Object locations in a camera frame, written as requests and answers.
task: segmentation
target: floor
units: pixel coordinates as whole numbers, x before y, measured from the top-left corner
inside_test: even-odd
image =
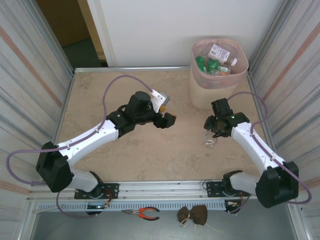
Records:
[[[297,240],[286,204],[264,208],[256,199],[237,214],[208,211],[202,234],[194,233],[192,220],[182,228],[177,211],[149,213],[159,216],[146,221],[117,211],[102,212],[98,218],[73,219],[60,212],[42,212],[36,217],[31,240]]]
[[[74,69],[102,67],[91,38],[64,46],[62,49]]]
[[[62,124],[59,142],[72,139],[102,120],[102,96],[108,83],[128,72],[82,72],[75,76]],[[189,96],[190,71],[135,71],[129,74],[144,80],[153,89],[165,92],[171,100],[167,111],[177,115],[168,129],[153,124],[138,125],[135,130],[109,142],[82,158],[75,168],[94,171],[103,181],[174,181],[221,179],[223,174],[243,170],[258,175],[244,149],[232,138],[219,138],[216,146],[204,146],[204,123],[211,109],[195,108]],[[117,81],[106,97],[107,110],[127,104],[136,91],[146,89],[137,81]],[[235,92],[249,91],[247,79]],[[259,119],[253,98],[240,95],[229,101],[234,112],[243,112],[253,123]],[[261,127],[257,127],[260,136]]]

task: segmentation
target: table surface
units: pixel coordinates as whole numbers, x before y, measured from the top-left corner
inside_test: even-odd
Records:
[[[128,72],[81,72],[75,75],[61,127],[59,142],[72,139],[103,119],[102,96],[106,86]],[[86,155],[74,167],[94,171],[103,181],[182,181],[221,179],[223,174],[243,170],[258,175],[258,169],[244,149],[231,137],[220,137],[214,148],[204,146],[204,123],[212,110],[195,108],[189,96],[190,71],[135,71],[152,89],[171,97],[167,111],[177,115],[174,126],[158,129],[152,123]],[[131,78],[116,81],[106,97],[108,113],[127,104],[136,91],[146,91]],[[234,92],[250,91],[247,79]],[[259,120],[250,95],[229,101],[235,113],[243,112],[253,123]],[[262,138],[260,126],[256,131]]]

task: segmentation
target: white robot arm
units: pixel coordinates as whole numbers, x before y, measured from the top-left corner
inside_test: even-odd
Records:
[[[161,129],[171,127],[176,117],[169,113],[161,113],[161,106],[165,106],[170,98],[155,90],[152,90],[151,95],[152,99],[146,92],[137,91],[131,96],[128,104],[120,106],[118,110],[106,116],[99,130],[99,125],[94,126],[79,136],[57,145],[52,142],[44,144],[42,149],[67,147],[59,151],[43,152],[38,158],[36,170],[50,190],[56,193],[68,187],[83,190],[92,198],[98,197],[102,192],[101,179],[92,171],[80,171],[73,166],[98,147],[133,131],[136,125],[153,123]],[[70,146],[93,132],[95,133],[91,137]]]
[[[241,170],[226,173],[222,182],[226,193],[232,190],[244,191],[257,196],[259,202],[266,208],[295,199],[298,194],[298,182],[273,160],[277,159],[281,165],[288,168],[296,176],[299,169],[294,162],[285,162],[274,153],[268,145],[253,130],[254,140],[251,133],[252,124],[242,113],[233,113],[227,99],[222,98],[211,103],[214,115],[209,116],[204,124],[207,131],[217,137],[232,137],[248,153],[257,166],[260,177],[249,175]],[[258,145],[259,142],[272,157]]]

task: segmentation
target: pliers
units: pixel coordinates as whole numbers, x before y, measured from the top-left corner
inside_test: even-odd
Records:
[[[150,217],[150,216],[146,216],[144,215],[142,212],[147,211],[147,210],[152,210],[152,211],[156,211],[156,212],[160,212],[160,210],[158,208],[152,207],[152,206],[148,206],[148,207],[144,207],[144,208],[140,208],[139,210],[134,210],[134,209],[127,209],[127,210],[122,210],[121,212],[126,213],[126,214],[134,214],[134,215],[138,215],[139,218],[143,218],[145,220],[148,221],[155,221],[158,220],[159,217]]]

